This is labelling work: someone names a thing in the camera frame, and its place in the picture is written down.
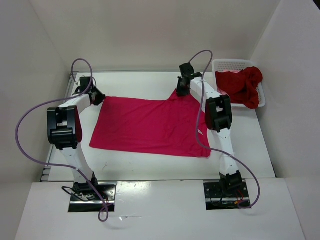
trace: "white floor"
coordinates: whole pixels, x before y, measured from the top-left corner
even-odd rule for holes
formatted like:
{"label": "white floor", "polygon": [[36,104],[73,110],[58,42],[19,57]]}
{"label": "white floor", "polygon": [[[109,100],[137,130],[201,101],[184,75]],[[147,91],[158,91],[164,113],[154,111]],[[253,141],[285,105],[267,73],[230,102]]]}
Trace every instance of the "white floor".
{"label": "white floor", "polygon": [[[98,89],[107,96],[148,100],[168,99],[177,87],[179,72],[101,72],[95,73]],[[213,74],[205,79],[215,86]],[[86,160],[99,181],[151,181],[219,179],[220,153],[210,158],[178,157],[158,154],[101,150],[89,147],[100,106],[91,106],[80,115],[83,129],[82,149]],[[274,178],[275,173],[262,135],[256,111],[232,108],[231,140],[235,156],[249,166],[258,178]],[[212,147],[219,148],[208,132]],[[62,154],[53,148],[51,163],[66,163]],[[242,166],[242,177],[252,178]],[[73,181],[69,169],[52,167],[49,181]]]}
{"label": "white floor", "polygon": [[[115,212],[68,213],[71,182],[34,183],[16,240],[304,240],[286,182],[260,179],[252,209],[206,210],[202,180],[118,182]],[[253,179],[249,196],[257,196]]]}

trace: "garment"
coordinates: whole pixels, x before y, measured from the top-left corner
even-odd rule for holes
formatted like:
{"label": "garment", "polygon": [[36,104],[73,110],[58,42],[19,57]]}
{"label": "garment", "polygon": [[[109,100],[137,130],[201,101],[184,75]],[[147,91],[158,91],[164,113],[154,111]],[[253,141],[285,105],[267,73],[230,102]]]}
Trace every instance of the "garment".
{"label": "garment", "polygon": [[233,104],[244,104],[250,109],[259,105],[258,84],[263,80],[261,71],[256,67],[234,72],[215,72],[216,85],[225,91]]}
{"label": "garment", "polygon": [[[200,104],[191,94],[167,100],[108,96],[102,105],[90,147],[181,157],[209,157],[211,151],[196,140]],[[205,114],[199,122],[199,139],[209,147]]]}

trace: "red t-shirt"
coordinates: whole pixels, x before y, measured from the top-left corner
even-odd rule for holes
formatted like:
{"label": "red t-shirt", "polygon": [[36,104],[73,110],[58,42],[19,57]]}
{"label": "red t-shirt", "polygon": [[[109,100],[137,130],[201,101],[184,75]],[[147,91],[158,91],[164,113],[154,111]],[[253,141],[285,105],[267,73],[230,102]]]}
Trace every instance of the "red t-shirt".
{"label": "red t-shirt", "polygon": [[[168,100],[108,96],[102,105],[90,147],[105,150],[209,157],[211,151],[196,140],[200,104],[191,94]],[[209,147],[205,114],[201,112],[199,139]]]}

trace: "plastic basket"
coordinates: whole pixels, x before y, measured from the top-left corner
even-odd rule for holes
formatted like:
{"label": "plastic basket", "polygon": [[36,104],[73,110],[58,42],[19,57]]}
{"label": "plastic basket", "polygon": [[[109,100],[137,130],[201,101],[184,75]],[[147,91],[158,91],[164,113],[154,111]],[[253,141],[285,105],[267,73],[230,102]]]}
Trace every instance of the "plastic basket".
{"label": "plastic basket", "polygon": [[[228,71],[241,71],[248,67],[256,67],[256,65],[252,61],[248,60],[241,60],[241,59],[216,59],[212,61],[212,72],[213,72],[213,80],[217,82],[216,80],[216,72],[223,72],[225,70]],[[256,91],[258,92],[259,97],[259,105],[258,108],[263,107],[266,105],[266,99],[264,90],[262,88],[262,84],[259,83],[258,87],[256,88]],[[237,104],[237,103],[231,103],[231,107],[241,107],[246,108],[243,104]]]}

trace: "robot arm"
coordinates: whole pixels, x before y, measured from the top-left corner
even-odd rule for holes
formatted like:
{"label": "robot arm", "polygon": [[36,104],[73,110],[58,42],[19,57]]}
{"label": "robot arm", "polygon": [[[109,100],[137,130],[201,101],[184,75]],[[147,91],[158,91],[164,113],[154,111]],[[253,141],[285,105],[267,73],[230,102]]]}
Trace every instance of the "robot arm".
{"label": "robot arm", "polygon": [[[79,82],[80,86],[77,88],[76,93],[84,91],[87,88],[90,77],[81,77]],[[83,133],[79,114],[90,107],[91,104],[99,105],[105,97],[104,94],[92,85],[88,93],[71,99],[59,107],[49,107],[47,110],[47,134],[49,142],[61,151],[69,165],[81,170],[94,186],[98,185],[98,181],[94,172],[88,166],[81,147]],[[76,170],[72,170],[72,173],[74,187],[79,192],[85,194],[92,191],[87,181]]]}
{"label": "robot arm", "polygon": [[[188,95],[191,89],[201,96],[204,85],[202,110],[205,112],[205,124],[211,130],[215,142],[220,144],[221,150],[233,155],[231,142],[231,123],[233,119],[230,97],[221,95],[205,80],[202,80],[202,74],[195,73],[190,63],[181,65],[180,71],[182,77],[178,78],[177,95],[180,97]],[[221,187],[225,192],[234,191],[242,184],[241,173],[236,161],[226,154],[222,154],[220,157],[219,175]]]}

